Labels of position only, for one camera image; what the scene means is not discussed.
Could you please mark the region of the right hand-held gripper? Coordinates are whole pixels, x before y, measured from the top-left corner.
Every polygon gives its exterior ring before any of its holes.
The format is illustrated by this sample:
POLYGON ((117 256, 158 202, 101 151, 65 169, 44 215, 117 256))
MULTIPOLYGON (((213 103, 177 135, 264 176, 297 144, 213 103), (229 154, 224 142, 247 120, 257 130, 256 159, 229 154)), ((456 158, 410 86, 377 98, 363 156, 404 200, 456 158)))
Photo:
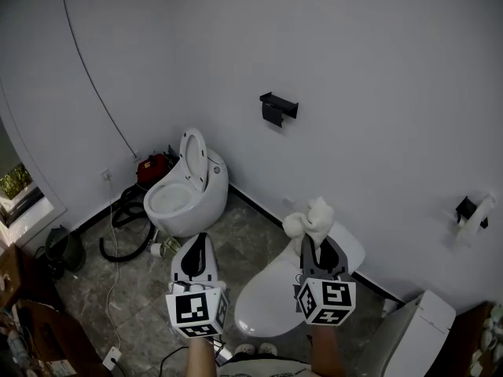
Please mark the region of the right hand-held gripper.
POLYGON ((349 281, 344 251, 331 237, 316 248, 312 238, 305 235, 300 270, 295 287, 296 312, 307 324, 341 325, 356 307, 356 285, 349 281))

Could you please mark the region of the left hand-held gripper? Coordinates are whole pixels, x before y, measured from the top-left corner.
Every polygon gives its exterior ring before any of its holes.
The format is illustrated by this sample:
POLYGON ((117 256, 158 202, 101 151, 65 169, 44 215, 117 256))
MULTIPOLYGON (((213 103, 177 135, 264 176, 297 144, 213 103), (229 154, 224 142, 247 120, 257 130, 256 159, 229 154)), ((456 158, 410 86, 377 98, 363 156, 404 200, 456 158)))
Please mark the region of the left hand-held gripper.
POLYGON ((229 300, 210 235, 201 232, 186 241, 171 261, 166 295, 171 326, 187 339, 223 333, 229 300))

